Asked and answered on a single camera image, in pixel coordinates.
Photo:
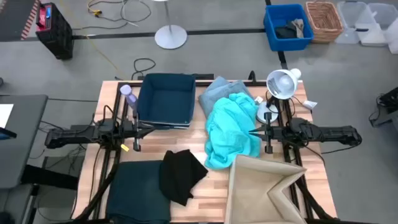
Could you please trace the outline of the black mat with striped edge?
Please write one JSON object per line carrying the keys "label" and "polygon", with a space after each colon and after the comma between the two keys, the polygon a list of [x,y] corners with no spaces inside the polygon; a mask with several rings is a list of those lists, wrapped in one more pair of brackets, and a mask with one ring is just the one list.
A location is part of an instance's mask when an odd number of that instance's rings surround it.
{"label": "black mat with striped edge", "polygon": [[0,42],[25,40],[40,0],[0,0]]}

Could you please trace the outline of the dark teal garment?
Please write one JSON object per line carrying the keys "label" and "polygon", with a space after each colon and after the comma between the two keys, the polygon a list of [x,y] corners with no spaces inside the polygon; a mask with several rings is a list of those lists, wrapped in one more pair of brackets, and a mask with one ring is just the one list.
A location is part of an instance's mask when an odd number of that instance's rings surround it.
{"label": "dark teal garment", "polygon": [[114,224],[169,224],[170,200],[159,188],[161,161],[122,162],[111,183],[106,217]]}

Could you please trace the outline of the black garment in crate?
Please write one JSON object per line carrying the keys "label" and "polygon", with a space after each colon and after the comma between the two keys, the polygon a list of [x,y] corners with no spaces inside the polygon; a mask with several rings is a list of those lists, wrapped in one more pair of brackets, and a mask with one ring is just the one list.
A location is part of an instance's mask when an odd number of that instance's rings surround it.
{"label": "black garment in crate", "polygon": [[296,27],[289,22],[283,27],[276,27],[275,34],[278,39],[294,39],[297,38]]}

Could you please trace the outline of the black case with red top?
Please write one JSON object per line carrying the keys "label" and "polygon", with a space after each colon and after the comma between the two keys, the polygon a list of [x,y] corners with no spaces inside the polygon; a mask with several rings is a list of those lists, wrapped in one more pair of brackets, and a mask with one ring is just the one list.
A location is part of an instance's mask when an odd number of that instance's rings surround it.
{"label": "black case with red top", "polygon": [[37,38],[58,60],[73,57],[73,32],[57,6],[52,3],[39,3],[36,9],[35,32]]}

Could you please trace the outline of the navy white striped fabric bin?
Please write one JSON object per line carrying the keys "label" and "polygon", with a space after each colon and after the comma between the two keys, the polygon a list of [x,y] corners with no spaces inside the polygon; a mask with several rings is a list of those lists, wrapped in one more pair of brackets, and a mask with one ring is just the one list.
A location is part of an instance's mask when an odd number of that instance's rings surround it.
{"label": "navy white striped fabric bin", "polygon": [[193,118],[195,92],[193,75],[150,73],[140,87],[139,120],[158,127],[187,129]]}

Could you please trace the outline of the beige fabric bin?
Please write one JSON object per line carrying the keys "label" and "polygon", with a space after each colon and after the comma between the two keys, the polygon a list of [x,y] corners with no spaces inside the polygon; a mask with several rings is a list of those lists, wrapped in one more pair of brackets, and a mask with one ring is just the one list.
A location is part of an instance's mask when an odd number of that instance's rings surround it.
{"label": "beige fabric bin", "polygon": [[306,169],[238,155],[229,175],[224,224],[307,224],[284,190]]}

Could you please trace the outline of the wicker basket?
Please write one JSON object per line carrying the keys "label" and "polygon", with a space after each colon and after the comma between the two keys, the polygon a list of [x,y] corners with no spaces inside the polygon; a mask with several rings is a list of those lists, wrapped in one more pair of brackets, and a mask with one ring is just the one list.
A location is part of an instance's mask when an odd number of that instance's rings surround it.
{"label": "wicker basket", "polygon": [[314,34],[313,43],[328,44],[343,32],[343,24],[332,2],[307,1],[305,12]]}

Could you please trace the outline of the blue plastic crate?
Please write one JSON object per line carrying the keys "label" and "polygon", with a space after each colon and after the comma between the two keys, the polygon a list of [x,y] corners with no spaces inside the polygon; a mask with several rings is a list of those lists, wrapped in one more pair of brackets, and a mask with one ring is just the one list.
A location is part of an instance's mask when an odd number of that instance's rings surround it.
{"label": "blue plastic crate", "polygon": [[[277,30],[294,28],[294,20],[303,22],[303,37],[281,37]],[[264,28],[272,51],[303,50],[314,38],[307,15],[300,4],[268,5],[265,8]]]}

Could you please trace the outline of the black aluminium frame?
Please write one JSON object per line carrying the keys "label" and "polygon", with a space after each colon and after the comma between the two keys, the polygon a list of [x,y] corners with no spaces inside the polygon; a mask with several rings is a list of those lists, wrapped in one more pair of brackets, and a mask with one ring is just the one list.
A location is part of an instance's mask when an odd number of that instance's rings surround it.
{"label": "black aluminium frame", "polygon": [[[95,111],[95,120],[110,118],[113,112],[122,114],[124,97],[118,97],[119,81],[104,81]],[[161,160],[166,151],[173,152],[189,149],[200,161],[204,162],[205,142],[208,138],[205,130],[206,117],[199,102],[195,103],[193,119],[188,129],[171,129],[154,131],[139,141],[141,151],[132,149],[134,140],[125,140],[128,151],[121,153],[122,161]],[[294,152],[283,147],[279,142],[273,142],[273,154],[261,154],[261,159],[274,161],[292,161],[306,168],[304,175],[309,192],[324,211],[336,217],[336,208],[331,195],[325,166],[319,158],[320,146],[311,143],[307,148]],[[107,154],[100,149],[99,144],[89,144],[83,161],[76,207],[72,214],[74,218],[82,214],[90,200],[97,193],[101,183],[107,178],[113,163],[115,153]],[[222,223],[224,222],[226,201],[228,198],[229,169],[209,170],[207,176],[197,183],[193,190],[193,198],[186,206],[175,202],[170,204],[171,217],[174,223]]]}

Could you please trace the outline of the white paper sheet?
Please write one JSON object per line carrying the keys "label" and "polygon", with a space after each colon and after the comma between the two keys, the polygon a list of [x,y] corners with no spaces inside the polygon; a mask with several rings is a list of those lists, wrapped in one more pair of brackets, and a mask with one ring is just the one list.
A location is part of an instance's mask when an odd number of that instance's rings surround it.
{"label": "white paper sheet", "polygon": [[5,128],[12,113],[13,104],[0,104],[0,128]]}

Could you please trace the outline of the white desk lamp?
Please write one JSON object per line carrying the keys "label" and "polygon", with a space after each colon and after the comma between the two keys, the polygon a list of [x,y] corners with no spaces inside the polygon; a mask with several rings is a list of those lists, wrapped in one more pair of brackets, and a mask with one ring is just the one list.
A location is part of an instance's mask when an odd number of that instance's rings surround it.
{"label": "white desk lamp", "polygon": [[274,70],[267,76],[267,91],[271,97],[259,104],[256,119],[263,124],[271,124],[279,115],[277,100],[289,100],[297,90],[298,80],[302,72],[293,68],[291,70]]}

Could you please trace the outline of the grey-blue garment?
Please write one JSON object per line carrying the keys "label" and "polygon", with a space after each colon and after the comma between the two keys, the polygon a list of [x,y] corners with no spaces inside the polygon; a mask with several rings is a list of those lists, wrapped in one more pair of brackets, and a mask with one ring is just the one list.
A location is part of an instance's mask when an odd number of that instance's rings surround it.
{"label": "grey-blue garment", "polygon": [[209,114],[213,110],[215,103],[219,99],[227,98],[232,93],[245,93],[252,99],[254,98],[242,80],[230,82],[228,89],[223,93],[208,94],[204,91],[204,93],[198,97],[198,100],[206,118],[209,116]]}

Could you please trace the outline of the turquoise garment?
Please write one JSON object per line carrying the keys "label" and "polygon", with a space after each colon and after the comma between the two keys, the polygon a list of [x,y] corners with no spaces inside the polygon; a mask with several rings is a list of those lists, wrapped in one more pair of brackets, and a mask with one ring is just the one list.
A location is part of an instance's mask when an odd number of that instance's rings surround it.
{"label": "turquoise garment", "polygon": [[245,93],[232,93],[217,100],[205,124],[206,167],[221,170],[229,167],[238,155],[260,156],[261,140],[249,133],[256,127],[257,109]]}

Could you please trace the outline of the black garment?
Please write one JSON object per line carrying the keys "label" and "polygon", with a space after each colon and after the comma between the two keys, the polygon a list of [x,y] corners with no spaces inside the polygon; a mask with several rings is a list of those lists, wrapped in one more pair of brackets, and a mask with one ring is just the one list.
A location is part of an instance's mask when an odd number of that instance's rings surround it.
{"label": "black garment", "polygon": [[160,164],[159,188],[169,200],[186,206],[192,188],[206,177],[208,170],[190,152],[189,149],[179,152],[167,151]]}
{"label": "black garment", "polygon": [[278,39],[294,39],[297,38],[296,27],[289,22],[283,27],[276,27],[275,34]]}

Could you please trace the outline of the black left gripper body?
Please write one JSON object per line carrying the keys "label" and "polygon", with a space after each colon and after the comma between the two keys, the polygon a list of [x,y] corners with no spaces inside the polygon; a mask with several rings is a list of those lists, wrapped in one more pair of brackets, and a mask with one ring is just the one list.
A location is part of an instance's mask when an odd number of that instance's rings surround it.
{"label": "black left gripper body", "polygon": [[137,152],[141,151],[139,144],[139,119],[136,111],[132,112],[132,121],[127,118],[123,122],[123,138],[133,138],[133,149]]}

